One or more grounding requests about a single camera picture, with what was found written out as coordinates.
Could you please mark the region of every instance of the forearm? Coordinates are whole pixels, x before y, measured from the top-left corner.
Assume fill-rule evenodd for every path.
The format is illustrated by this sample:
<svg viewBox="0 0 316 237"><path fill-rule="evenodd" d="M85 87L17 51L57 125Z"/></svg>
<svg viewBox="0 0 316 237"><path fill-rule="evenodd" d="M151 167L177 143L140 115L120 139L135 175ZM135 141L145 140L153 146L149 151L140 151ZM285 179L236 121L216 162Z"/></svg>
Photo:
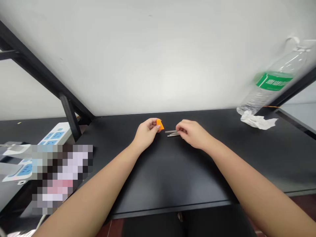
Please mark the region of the forearm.
<svg viewBox="0 0 316 237"><path fill-rule="evenodd" d="M288 196L220 141L204 149L255 224L269 237L316 236L316 223Z"/></svg>
<svg viewBox="0 0 316 237"><path fill-rule="evenodd" d="M141 152L133 144L128 146L65 201L34 236L95 236Z"/></svg>

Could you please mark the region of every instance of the white cable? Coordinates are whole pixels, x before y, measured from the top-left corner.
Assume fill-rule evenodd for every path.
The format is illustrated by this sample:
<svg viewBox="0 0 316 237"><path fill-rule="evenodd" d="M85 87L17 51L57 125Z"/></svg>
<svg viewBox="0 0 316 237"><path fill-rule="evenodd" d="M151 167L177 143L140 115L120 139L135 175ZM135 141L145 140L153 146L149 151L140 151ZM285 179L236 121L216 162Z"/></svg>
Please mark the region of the white cable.
<svg viewBox="0 0 316 237"><path fill-rule="evenodd" d="M7 237L6 233L3 231L1 227L0 227L0 237Z"/></svg>
<svg viewBox="0 0 316 237"><path fill-rule="evenodd" d="M42 215L42 217L40 218L39 223L38 223L38 225L37 225L37 227L36 227L35 231L37 231L37 230L38 230L38 228L39 228L39 227L40 227L40 225L42 224L42 222L43 222L43 220L45 219L45 217L46 217L46 215Z"/></svg>

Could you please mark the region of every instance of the finger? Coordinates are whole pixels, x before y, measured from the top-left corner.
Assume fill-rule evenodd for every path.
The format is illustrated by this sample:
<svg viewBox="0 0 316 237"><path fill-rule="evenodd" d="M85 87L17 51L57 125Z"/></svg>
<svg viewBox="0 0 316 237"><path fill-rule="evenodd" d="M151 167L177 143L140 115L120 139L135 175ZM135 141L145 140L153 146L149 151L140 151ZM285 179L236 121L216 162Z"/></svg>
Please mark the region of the finger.
<svg viewBox="0 0 316 237"><path fill-rule="evenodd" d="M159 128L160 128L160 125L154 126L154 127L150 130L150 132L156 134L156 133L159 131Z"/></svg>
<svg viewBox="0 0 316 237"><path fill-rule="evenodd" d="M180 128L179 131L185 132L186 134L188 134L187 130L185 130L184 128Z"/></svg>
<svg viewBox="0 0 316 237"><path fill-rule="evenodd" d="M188 142L188 138L189 138L189 135L186 134L185 132L183 131L178 131L178 133L180 134L180 136L186 141Z"/></svg>
<svg viewBox="0 0 316 237"><path fill-rule="evenodd" d="M181 128L182 128L182 129L185 129L185 130L188 130L188 129L189 129L189 126L190 126L189 123L181 121L180 123L178 123L178 124L176 125L175 129L176 129L177 131L179 131Z"/></svg>
<svg viewBox="0 0 316 237"><path fill-rule="evenodd" d="M143 122L144 124L146 124L148 127L150 126L150 125L152 125L152 124L154 124L154 123L156 123L156 120L157 120L158 118L149 118L149 119L147 119L145 122Z"/></svg>

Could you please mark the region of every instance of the white wall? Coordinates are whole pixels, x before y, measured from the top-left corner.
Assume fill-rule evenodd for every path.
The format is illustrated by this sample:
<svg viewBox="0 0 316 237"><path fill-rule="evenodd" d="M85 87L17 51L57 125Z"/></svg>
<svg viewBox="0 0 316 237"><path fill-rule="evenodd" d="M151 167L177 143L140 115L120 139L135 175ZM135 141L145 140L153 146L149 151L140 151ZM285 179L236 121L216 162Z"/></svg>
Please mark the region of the white wall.
<svg viewBox="0 0 316 237"><path fill-rule="evenodd" d="M0 20L97 116L236 107L289 35L316 39L315 12L314 0L0 2Z"/></svg>
<svg viewBox="0 0 316 237"><path fill-rule="evenodd" d="M60 100L24 69L0 61L0 120L65 116Z"/></svg>
<svg viewBox="0 0 316 237"><path fill-rule="evenodd" d="M285 105L316 103L316 82L288 100Z"/></svg>

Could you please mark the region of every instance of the desk surface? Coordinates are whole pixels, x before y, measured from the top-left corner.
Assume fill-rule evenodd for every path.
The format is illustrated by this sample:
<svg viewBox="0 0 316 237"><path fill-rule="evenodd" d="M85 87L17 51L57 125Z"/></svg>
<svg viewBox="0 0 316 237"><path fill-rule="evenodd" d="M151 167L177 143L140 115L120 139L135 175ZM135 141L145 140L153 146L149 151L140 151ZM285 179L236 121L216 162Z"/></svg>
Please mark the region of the desk surface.
<svg viewBox="0 0 316 237"><path fill-rule="evenodd" d="M0 144L26 142L37 145L58 123L67 118L38 118L0 121Z"/></svg>
<svg viewBox="0 0 316 237"><path fill-rule="evenodd" d="M316 193L316 141L277 114L270 116L279 120L268 130L242 123L235 109L96 118L76 143L95 147L93 172L84 183L131 143L141 122L157 117L165 130L174 130L186 118L198 121L289 196ZM207 154L181 137L167 137L161 132L136 162L112 215L149 215L235 201Z"/></svg>

